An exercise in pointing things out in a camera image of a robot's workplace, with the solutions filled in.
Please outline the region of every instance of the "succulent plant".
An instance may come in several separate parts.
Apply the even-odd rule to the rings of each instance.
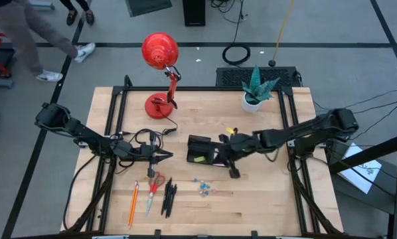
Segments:
[[[242,82],[243,90],[246,92],[246,101],[249,104],[256,105],[264,100],[271,98],[270,91],[277,84],[279,78],[275,80],[265,81],[260,84],[260,72],[258,66],[255,66],[250,79],[250,85],[247,86],[245,82]]]

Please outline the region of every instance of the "potted plant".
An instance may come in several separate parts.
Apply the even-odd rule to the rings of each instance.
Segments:
[[[254,113],[258,111],[260,105],[264,100],[271,98],[270,91],[277,84],[279,78],[275,80],[265,81],[260,84],[260,72],[258,66],[255,66],[250,79],[250,85],[247,86],[245,82],[243,84],[244,96],[242,100],[242,107],[245,111]]]

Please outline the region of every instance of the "white pot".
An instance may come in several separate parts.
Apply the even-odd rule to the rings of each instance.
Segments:
[[[256,104],[256,105],[252,105],[252,104],[247,103],[247,101],[246,101],[246,93],[244,93],[243,100],[241,102],[241,106],[243,107],[243,110],[245,110],[245,111],[247,111],[249,113],[254,113],[254,112],[258,111],[258,109],[260,108],[261,104],[262,104],[262,102],[259,102],[259,104]]]

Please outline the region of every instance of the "person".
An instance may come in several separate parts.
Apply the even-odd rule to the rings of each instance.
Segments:
[[[57,82],[63,75],[44,70],[29,29],[78,63],[83,62],[95,50],[95,43],[74,46],[33,9],[29,0],[0,0],[0,29],[11,39],[14,49],[28,70],[38,80],[45,82]]]
[[[85,11],[85,18],[86,22],[89,25],[94,24],[94,13],[91,11],[91,9],[88,6],[88,3],[86,0],[76,0],[81,8]],[[76,19],[76,16],[78,15],[77,10],[74,8],[72,2],[70,0],[60,0],[60,2],[66,6],[68,9],[68,15],[66,19],[66,23],[68,26],[71,26],[74,23],[74,20]]]

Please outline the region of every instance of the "yellow sticky note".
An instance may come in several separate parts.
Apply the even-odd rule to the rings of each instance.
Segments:
[[[196,163],[200,163],[203,161],[206,161],[206,158],[204,156],[200,156],[200,157],[197,157],[194,159],[194,162],[196,162]]]
[[[235,133],[235,131],[233,129],[231,129],[230,127],[227,127],[226,130],[228,133],[231,133],[231,134]]]

